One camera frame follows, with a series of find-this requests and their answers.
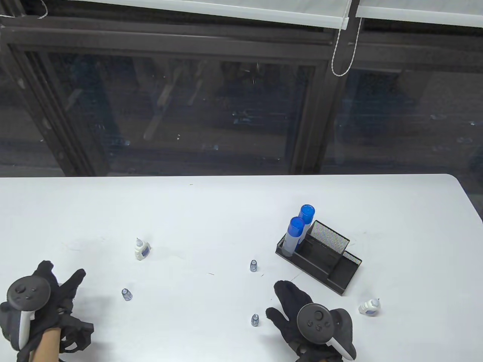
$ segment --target plastic cap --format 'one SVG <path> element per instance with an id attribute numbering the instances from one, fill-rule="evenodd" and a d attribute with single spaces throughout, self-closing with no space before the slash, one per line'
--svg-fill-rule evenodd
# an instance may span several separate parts
<path id="1" fill-rule="evenodd" d="M 303 222 L 307 225 L 312 223 L 314 214 L 315 209 L 312 205 L 304 205 L 300 208 L 298 217 L 302 218 Z"/>
<path id="2" fill-rule="evenodd" d="M 292 237 L 299 237 L 302 235 L 303 227 L 305 223 L 303 222 L 302 218 L 296 216 L 290 220 L 290 224 L 288 225 L 288 234 Z"/>

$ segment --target roller blind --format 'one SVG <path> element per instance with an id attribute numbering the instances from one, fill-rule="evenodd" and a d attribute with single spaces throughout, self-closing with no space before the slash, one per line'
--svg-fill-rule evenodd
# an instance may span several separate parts
<path id="1" fill-rule="evenodd" d="M 114 5 L 345 29 L 351 0 L 87 0 Z"/>
<path id="2" fill-rule="evenodd" d="M 483 28 L 483 0 L 360 0 L 356 16 Z"/>

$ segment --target small clear vial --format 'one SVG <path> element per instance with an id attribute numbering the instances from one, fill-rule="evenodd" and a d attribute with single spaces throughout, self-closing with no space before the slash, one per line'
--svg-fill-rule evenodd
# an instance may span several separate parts
<path id="1" fill-rule="evenodd" d="M 124 300 L 126 300 L 127 302 L 129 302 L 132 299 L 132 294 L 128 289 L 124 288 L 121 293 Z"/>
<path id="2" fill-rule="evenodd" d="M 252 260 L 250 263 L 250 271 L 256 271 L 256 260 Z"/>
<path id="3" fill-rule="evenodd" d="M 260 319 L 258 318 L 258 314 L 254 314 L 252 316 L 252 326 L 254 326 L 254 327 L 258 326 L 259 321 L 260 321 Z"/>

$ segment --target glass pane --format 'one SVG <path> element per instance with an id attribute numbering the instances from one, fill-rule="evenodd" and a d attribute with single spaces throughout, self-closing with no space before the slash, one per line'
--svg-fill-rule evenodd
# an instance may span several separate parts
<path id="1" fill-rule="evenodd" d="M 351 70 L 322 173 L 449 173 L 483 215 L 483 74 Z"/>
<path id="2" fill-rule="evenodd" d="M 64 176 L 0 67 L 0 177 Z"/>
<path id="3" fill-rule="evenodd" d="M 50 78 L 111 174 L 286 174 L 311 68 L 49 54 Z"/>

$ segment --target small bottle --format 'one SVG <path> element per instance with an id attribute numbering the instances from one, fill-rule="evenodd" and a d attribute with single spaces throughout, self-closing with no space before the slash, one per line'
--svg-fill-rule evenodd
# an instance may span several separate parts
<path id="1" fill-rule="evenodd" d="M 379 302 L 379 299 L 371 299 L 359 306 L 359 313 L 375 316 L 380 309 L 381 303 Z"/>
<path id="2" fill-rule="evenodd" d="M 132 294 L 128 289 L 124 288 L 121 293 L 124 300 L 126 300 L 127 302 L 129 302 L 132 299 Z"/>
<path id="3" fill-rule="evenodd" d="M 252 260 L 252 262 L 250 263 L 250 271 L 256 271 L 257 269 L 257 265 L 256 265 L 256 260 Z"/>
<path id="4" fill-rule="evenodd" d="M 149 255 L 150 251 L 151 246 L 149 245 L 149 243 L 147 243 L 146 241 L 142 241 L 139 238 L 136 239 L 136 250 L 134 252 L 134 255 L 136 255 L 136 258 L 138 260 L 144 259 L 146 256 Z"/>
<path id="5" fill-rule="evenodd" d="M 298 216 L 290 220 L 287 233 L 284 236 L 284 243 L 282 244 L 283 255 L 292 256 L 302 235 L 304 225 L 302 218 Z"/>
<path id="6" fill-rule="evenodd" d="M 312 205 L 303 205 L 300 208 L 300 212 L 298 213 L 298 217 L 302 218 L 305 226 L 303 227 L 302 235 L 300 236 L 300 240 L 298 241 L 297 245 L 305 239 L 305 235 L 307 234 L 307 230 L 309 230 L 310 226 L 312 225 L 313 216 L 315 215 L 315 209 Z"/>
<path id="7" fill-rule="evenodd" d="M 258 314 L 254 314 L 252 316 L 252 326 L 254 327 L 258 326 L 259 322 L 260 322 L 260 318 L 258 317 Z"/>

